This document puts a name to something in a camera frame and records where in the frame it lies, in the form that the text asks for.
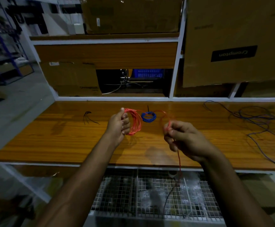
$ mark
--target wooden tabletop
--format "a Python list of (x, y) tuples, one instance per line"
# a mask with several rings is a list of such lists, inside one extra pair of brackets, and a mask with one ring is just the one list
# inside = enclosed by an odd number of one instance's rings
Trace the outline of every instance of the wooden tabletop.
[[(223, 103), (229, 110), (257, 105), (275, 113), (275, 103)], [(0, 150), (0, 162), (78, 164), (86, 158), (106, 129), (110, 116), (121, 107), (147, 111), (164, 110), (177, 120), (191, 122), (231, 161), (235, 169), (275, 170), (256, 144), (246, 136), (260, 131), (254, 124), (229, 116), (230, 113), (217, 103), (208, 103), (209, 111), (200, 102), (82, 102), (60, 101), (30, 123), (20, 134)], [(86, 111), (89, 121), (84, 124)], [(260, 108), (245, 109), (252, 115), (263, 113)], [(163, 139), (160, 118), (143, 123), (142, 130), (134, 136), (125, 136), (115, 150), (111, 165), (178, 167), (177, 153), (171, 152)], [(275, 133), (275, 121), (271, 122)], [(275, 160), (275, 136), (266, 132), (253, 136), (262, 150)], [(197, 162), (180, 153), (185, 168), (200, 168)]]

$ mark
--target concrete floor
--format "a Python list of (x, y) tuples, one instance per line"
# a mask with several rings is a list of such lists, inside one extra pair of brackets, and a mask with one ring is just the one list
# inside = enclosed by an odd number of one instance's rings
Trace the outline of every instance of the concrete floor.
[[(33, 67), (34, 73), (7, 86), (0, 86), (0, 91), (7, 95), (0, 102), (0, 149), (54, 102), (40, 68), (38, 65)], [(31, 191), (0, 167), (0, 198), (10, 199), (17, 194), (34, 197)]]

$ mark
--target wood grain surface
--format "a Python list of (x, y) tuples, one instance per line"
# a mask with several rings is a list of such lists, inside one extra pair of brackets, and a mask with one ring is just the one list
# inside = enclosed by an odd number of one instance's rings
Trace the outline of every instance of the wood grain surface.
[(94, 35), (69, 35), (69, 36), (36, 36), (30, 37), (32, 41), (56, 40), (95, 40), (95, 39), (131, 39), (131, 38), (176, 38), (177, 33), (139, 33), (139, 34), (94, 34)]
[(97, 69), (174, 68), (177, 42), (35, 45), (42, 62), (86, 62)]
[[(223, 103), (229, 110), (257, 105), (275, 113), (275, 103)], [(246, 134), (260, 131), (258, 126), (229, 116), (229, 112), (215, 103), (208, 103), (208, 111), (200, 102), (71, 102), (60, 101), (30, 123), (20, 134), (0, 150), (2, 162), (26, 163), (82, 163), (106, 129), (110, 116), (120, 107), (151, 111), (164, 110), (177, 120), (191, 122), (231, 161), (235, 169), (275, 170), (256, 144)], [(83, 115), (100, 124), (84, 125)], [(260, 108), (245, 109), (252, 115), (262, 114)], [(143, 123), (142, 130), (134, 136), (125, 136), (115, 150), (111, 165), (178, 167), (177, 153), (171, 152), (163, 139), (160, 118)], [(275, 121), (271, 122), (275, 133)], [(254, 135), (262, 150), (275, 160), (275, 136), (270, 133)], [(180, 152), (182, 167), (200, 168)]]

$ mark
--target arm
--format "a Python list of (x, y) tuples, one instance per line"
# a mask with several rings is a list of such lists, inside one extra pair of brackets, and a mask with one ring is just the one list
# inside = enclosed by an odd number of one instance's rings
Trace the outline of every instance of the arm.
[(172, 151), (181, 150), (201, 164), (227, 226), (275, 227), (233, 170), (223, 153), (192, 124), (173, 121), (164, 138)]
[(110, 118), (107, 130), (78, 171), (51, 199), (36, 227), (83, 226), (112, 154), (129, 130), (129, 118), (122, 108)]

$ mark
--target hand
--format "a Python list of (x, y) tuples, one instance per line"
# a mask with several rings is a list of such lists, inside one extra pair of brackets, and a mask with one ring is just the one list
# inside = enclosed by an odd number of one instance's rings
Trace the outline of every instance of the hand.
[(128, 114), (124, 113), (124, 108), (122, 107), (117, 114), (111, 116), (105, 133), (115, 142), (115, 148), (117, 148), (124, 139), (125, 134), (129, 132), (130, 121)]
[(186, 156), (197, 162), (203, 162), (216, 154), (221, 154), (205, 136), (191, 123), (171, 121), (164, 126), (164, 139), (170, 150), (181, 150)]

